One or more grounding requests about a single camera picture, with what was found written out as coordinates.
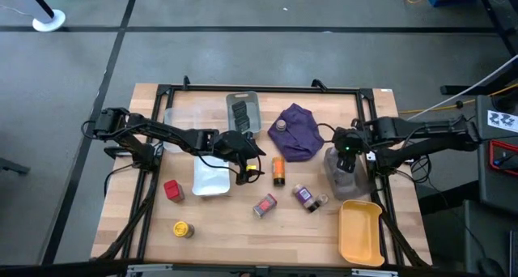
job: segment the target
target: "wooden table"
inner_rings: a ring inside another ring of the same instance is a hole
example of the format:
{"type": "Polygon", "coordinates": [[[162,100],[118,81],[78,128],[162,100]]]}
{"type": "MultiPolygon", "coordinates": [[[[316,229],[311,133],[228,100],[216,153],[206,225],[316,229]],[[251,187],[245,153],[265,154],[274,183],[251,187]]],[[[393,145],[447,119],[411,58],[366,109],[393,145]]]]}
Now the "wooden table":
{"type": "MultiPolygon", "coordinates": [[[[157,84],[137,84],[129,106],[130,111],[150,117],[157,87],[157,84]]],[[[397,117],[392,91],[373,91],[378,116],[397,117]]],[[[173,125],[180,128],[227,130],[226,94],[175,92],[173,125]]],[[[146,245],[146,262],[352,266],[338,252],[338,208],[342,201],[333,198],[322,165],[325,150],[330,147],[330,143],[326,143],[307,162],[287,163],[286,186],[279,189],[273,187],[271,174],[271,159],[278,156],[279,152],[266,131],[278,115],[294,102],[312,110],[316,122],[325,122],[331,126],[349,126],[351,120],[358,116],[355,97],[300,93],[258,95],[263,125],[257,144],[267,154],[261,158],[265,175],[256,183],[237,186],[234,183],[235,176],[231,174],[232,184],[228,195],[199,198],[191,192],[195,157],[186,153],[164,152],[146,245]],[[164,182],[172,179],[181,183],[185,192],[186,199],[180,204],[167,200],[163,191],[164,182]],[[308,214],[291,194],[291,188],[298,183],[308,187],[313,195],[327,193],[330,196],[329,203],[308,214]],[[278,200],[278,205],[263,219],[258,219],[253,214],[252,207],[268,193],[278,200]],[[193,238],[184,239],[173,235],[172,227],[179,219],[194,225],[196,233],[193,238]]],[[[364,108],[368,114],[367,103],[364,108]]],[[[163,109],[159,118],[163,118],[163,109]]],[[[331,139],[332,131],[322,126],[321,135],[324,139],[331,139]]],[[[127,165],[130,161],[130,158],[117,159],[114,168],[127,165]]],[[[400,169],[410,173],[407,166],[400,169]]],[[[102,254],[126,225],[137,177],[136,169],[112,176],[91,252],[92,257],[102,254]]],[[[399,228],[419,256],[431,264],[414,183],[393,175],[390,177],[390,185],[399,228]]],[[[389,262],[395,263],[388,229],[385,228],[384,234],[389,262]]],[[[140,226],[135,229],[130,256],[136,254],[139,236],[140,226]]]]}

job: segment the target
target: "gray floor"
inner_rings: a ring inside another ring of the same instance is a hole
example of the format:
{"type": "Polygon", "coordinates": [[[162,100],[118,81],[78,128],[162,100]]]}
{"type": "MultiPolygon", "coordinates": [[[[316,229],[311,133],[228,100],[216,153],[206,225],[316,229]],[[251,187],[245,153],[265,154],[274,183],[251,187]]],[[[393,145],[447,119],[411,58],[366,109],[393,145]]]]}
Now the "gray floor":
{"type": "MultiPolygon", "coordinates": [[[[516,21],[507,0],[491,1],[505,24],[516,21]]],[[[127,4],[47,2],[67,13],[68,26],[118,26],[127,4]]],[[[23,11],[15,0],[0,3],[23,11]]],[[[30,23],[0,8],[0,26],[30,23]]],[[[490,20],[480,2],[435,9],[403,0],[137,0],[129,25],[490,27],[490,20]]],[[[1,263],[39,262],[115,36],[0,32],[0,156],[32,167],[26,177],[0,173],[1,263]]],[[[126,33],[104,107],[128,106],[135,83],[179,83],[188,75],[204,84],[307,86],[318,78],[332,87],[392,88],[399,109],[420,109],[444,99],[440,85],[472,84],[507,59],[494,35],[126,33]]],[[[103,147],[92,144],[57,262],[89,257],[113,165],[103,147]]],[[[455,163],[432,156],[432,180],[442,190],[476,177],[475,155],[452,153],[455,163]]]]}

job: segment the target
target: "purple towel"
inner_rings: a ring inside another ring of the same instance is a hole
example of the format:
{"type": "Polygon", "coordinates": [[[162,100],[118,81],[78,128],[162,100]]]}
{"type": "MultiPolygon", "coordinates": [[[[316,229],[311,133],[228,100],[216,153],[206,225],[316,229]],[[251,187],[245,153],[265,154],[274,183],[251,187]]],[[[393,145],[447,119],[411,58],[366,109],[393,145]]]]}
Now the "purple towel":
{"type": "Polygon", "coordinates": [[[310,160],[324,145],[311,111],[293,103],[290,108],[282,111],[277,120],[268,129],[268,135],[286,161],[310,160]],[[286,130],[283,132],[275,128],[280,119],[286,122],[286,130]]]}

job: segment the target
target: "yellow bowl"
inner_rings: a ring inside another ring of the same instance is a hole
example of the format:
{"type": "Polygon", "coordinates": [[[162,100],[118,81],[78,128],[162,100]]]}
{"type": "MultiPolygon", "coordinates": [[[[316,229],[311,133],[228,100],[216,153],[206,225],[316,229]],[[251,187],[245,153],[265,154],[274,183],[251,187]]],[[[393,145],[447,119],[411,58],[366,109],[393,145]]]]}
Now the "yellow bowl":
{"type": "Polygon", "coordinates": [[[348,262],[364,266],[381,266],[381,207],[372,202],[347,200],[340,208],[338,250],[348,262]]]}

